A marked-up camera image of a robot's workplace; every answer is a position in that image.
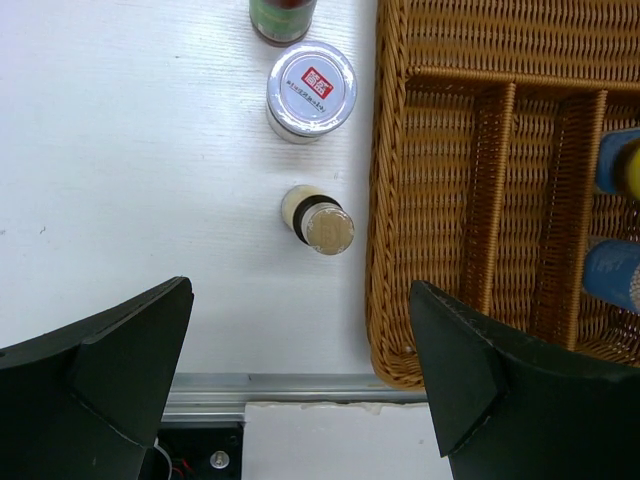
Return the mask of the silver-top shaker bottle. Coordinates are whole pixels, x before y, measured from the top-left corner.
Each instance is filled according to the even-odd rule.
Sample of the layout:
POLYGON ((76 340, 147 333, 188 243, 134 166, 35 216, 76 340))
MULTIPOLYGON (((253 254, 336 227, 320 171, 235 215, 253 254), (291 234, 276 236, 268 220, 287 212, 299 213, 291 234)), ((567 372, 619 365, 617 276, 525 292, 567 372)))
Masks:
POLYGON ((592 237, 584 260, 583 291, 599 300, 639 313, 639 244, 592 237))
POLYGON ((639 141, 639 128, 613 130, 602 135, 596 165, 596 188, 606 194, 629 197, 622 189, 619 158, 623 147, 634 140, 639 141))

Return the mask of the white-lid jar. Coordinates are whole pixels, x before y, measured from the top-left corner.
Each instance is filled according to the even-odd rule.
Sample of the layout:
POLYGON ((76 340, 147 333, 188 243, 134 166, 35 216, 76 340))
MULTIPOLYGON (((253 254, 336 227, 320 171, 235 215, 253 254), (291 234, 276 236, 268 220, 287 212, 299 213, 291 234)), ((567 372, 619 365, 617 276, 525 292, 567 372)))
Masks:
POLYGON ((346 122, 357 93, 355 70, 340 50, 320 41, 298 42, 271 68, 267 119, 283 140, 313 143, 346 122))

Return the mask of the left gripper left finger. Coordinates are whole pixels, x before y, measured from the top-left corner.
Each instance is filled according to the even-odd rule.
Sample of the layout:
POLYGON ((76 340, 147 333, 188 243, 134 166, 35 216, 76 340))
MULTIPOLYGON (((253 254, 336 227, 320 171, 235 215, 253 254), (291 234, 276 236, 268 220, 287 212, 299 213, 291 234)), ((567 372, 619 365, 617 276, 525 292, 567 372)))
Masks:
POLYGON ((157 437, 191 316, 174 277, 1 350, 4 479, 135 479, 157 437))

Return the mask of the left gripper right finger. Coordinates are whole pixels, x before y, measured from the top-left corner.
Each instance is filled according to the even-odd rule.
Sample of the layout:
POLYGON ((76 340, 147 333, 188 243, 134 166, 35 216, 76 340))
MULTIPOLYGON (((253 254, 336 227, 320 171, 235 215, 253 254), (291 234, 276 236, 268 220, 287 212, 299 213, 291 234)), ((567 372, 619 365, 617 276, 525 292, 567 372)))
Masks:
POLYGON ((635 479, 639 372, 487 317, 425 281, 411 327, 457 479, 635 479))

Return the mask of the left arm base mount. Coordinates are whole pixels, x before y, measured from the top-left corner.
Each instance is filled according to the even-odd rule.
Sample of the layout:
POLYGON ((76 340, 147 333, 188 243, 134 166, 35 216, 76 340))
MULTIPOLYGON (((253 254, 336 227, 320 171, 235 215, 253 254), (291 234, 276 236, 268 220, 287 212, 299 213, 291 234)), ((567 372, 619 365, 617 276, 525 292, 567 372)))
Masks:
POLYGON ((244 424, 166 424, 147 450, 139 479, 241 479, 244 424))

